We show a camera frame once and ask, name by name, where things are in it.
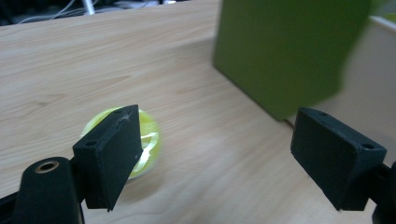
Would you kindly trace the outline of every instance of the cable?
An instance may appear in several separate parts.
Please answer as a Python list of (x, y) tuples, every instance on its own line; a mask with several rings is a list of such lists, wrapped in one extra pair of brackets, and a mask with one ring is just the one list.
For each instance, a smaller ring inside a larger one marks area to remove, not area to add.
[(146, 4), (139, 7), (134, 5), (135, 1), (119, 1), (119, 2), (115, 2), (114, 5), (120, 8), (141, 8), (141, 7), (146, 7), (150, 3), (150, 1), (144, 1), (144, 2)]
[[(67, 4), (67, 6), (66, 7), (64, 7), (61, 11), (59, 11), (58, 13), (56, 13), (55, 15), (48, 15), (48, 16), (33, 16), (33, 17), (29, 17), (29, 18), (27, 18), (27, 19), (24, 19), (23, 21), (20, 21), (20, 22), (18, 22), (17, 24), (22, 24), (22, 23), (24, 23), (24, 22), (26, 22), (26, 21), (31, 21), (31, 20), (49, 20), (49, 21), (51, 21), (51, 20), (54, 20), (54, 19), (56, 19), (57, 17), (60, 17), (60, 16), (69, 16), (68, 14), (70, 14), (70, 13), (74, 13), (74, 14), (71, 14), (70, 16), (77, 16), (77, 15), (79, 15), (80, 13), (81, 13), (81, 15), (83, 15), (83, 12), (85, 11), (85, 9), (83, 8), (83, 7), (81, 7), (81, 8), (77, 8), (77, 9), (73, 9), (73, 10), (70, 10), (70, 11), (66, 11), (68, 8), (70, 8), (73, 4), (74, 4), (74, 2), (75, 2), (76, 0), (71, 0), (70, 2), (69, 2), (69, 4)], [(99, 0), (95, 0), (92, 4), (93, 5), (95, 5), (96, 3), (98, 3), (99, 2)]]
[(73, 3), (74, 3), (75, 1), (76, 1), (76, 0), (71, 0), (70, 3), (69, 3), (66, 7), (64, 7), (64, 9), (62, 9), (60, 12), (58, 12), (57, 14), (55, 14), (55, 15), (51, 18), (51, 20), (57, 18), (57, 17), (58, 17), (59, 15), (61, 15), (64, 11), (66, 11), (68, 8), (70, 8), (70, 7), (73, 5)]

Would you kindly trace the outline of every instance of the screw hole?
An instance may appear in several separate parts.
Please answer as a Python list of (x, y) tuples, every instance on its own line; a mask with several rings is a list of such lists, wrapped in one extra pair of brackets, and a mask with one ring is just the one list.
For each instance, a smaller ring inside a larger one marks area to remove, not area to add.
[(363, 144), (361, 144), (364, 148), (367, 148), (367, 149), (373, 149), (374, 148), (374, 146), (373, 145), (370, 145), (370, 144), (367, 144), (367, 143), (363, 143)]
[(41, 163), (37, 168), (35, 168), (35, 172), (38, 174), (48, 173), (50, 171), (55, 170), (59, 166), (58, 161), (46, 161)]
[(96, 141), (89, 141), (85, 144), (86, 147), (93, 147), (94, 145), (96, 145)]

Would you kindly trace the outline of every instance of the green cardboard box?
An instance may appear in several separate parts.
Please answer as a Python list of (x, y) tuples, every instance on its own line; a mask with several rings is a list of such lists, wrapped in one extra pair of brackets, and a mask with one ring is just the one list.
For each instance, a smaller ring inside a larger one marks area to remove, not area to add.
[(214, 65), (275, 119), (341, 88), (369, 0), (224, 0)]

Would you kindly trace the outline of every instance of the black mount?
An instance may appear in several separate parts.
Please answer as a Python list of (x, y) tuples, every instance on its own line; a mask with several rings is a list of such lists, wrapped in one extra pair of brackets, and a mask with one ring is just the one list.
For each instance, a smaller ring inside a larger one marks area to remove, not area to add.
[(0, 200), (0, 223), (84, 223), (88, 208), (113, 210), (143, 152), (137, 105), (115, 110), (73, 145), (75, 157), (29, 166), (20, 191)]
[(387, 150), (332, 116), (300, 108), (291, 153), (337, 210), (377, 207), (373, 223), (396, 223), (396, 162), (383, 164)]

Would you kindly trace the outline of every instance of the table surface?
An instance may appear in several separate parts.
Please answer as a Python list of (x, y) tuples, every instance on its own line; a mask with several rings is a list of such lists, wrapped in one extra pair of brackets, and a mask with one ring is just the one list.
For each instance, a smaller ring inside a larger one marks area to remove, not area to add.
[(276, 122), (212, 65), (218, 0), (0, 28), (0, 197), (47, 157), (72, 158), (85, 123), (138, 104), (159, 123), (155, 167), (87, 223), (371, 223), (337, 212)]

